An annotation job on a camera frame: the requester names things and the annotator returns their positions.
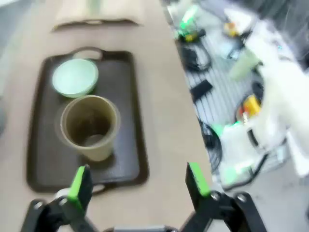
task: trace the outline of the light green bowl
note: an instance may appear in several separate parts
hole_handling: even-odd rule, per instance
[[[78,98],[93,90],[98,81],[98,68],[86,59],[71,59],[56,68],[54,89],[68,98]]]

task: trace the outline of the bolt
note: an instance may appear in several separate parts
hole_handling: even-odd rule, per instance
[[[211,193],[211,197],[212,197],[215,201],[218,201],[218,200],[220,199],[220,196],[219,196],[216,192]]]
[[[237,198],[241,201],[241,202],[246,202],[246,197],[242,194],[238,195]]]
[[[34,208],[35,208],[35,209],[38,209],[38,208],[40,208],[42,205],[43,205],[42,202],[38,202],[38,203],[36,203],[36,204],[34,205]]]
[[[59,202],[59,205],[64,205],[68,200],[66,198],[62,199],[60,202]]]

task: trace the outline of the cup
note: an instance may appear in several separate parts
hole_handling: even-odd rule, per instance
[[[65,142],[89,160],[103,161],[112,153],[120,114],[108,99],[86,95],[71,101],[60,119]]]

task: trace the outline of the tray handle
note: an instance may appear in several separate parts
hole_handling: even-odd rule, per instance
[[[103,60],[103,51],[97,47],[80,47],[70,53],[73,58],[91,58]]]

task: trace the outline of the tray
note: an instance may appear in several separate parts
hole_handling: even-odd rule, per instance
[[[94,163],[61,139],[60,116],[72,99],[58,94],[52,87],[53,72],[64,61],[86,52],[99,71],[98,83],[91,94],[111,100],[121,115],[121,126],[114,142],[113,154]],[[27,182],[38,192],[55,192],[70,186],[79,166],[90,165],[93,183],[106,187],[135,185],[147,180],[148,162],[144,147],[134,59],[126,51],[103,51],[83,47],[69,54],[48,57],[42,64],[32,108],[27,154]]]

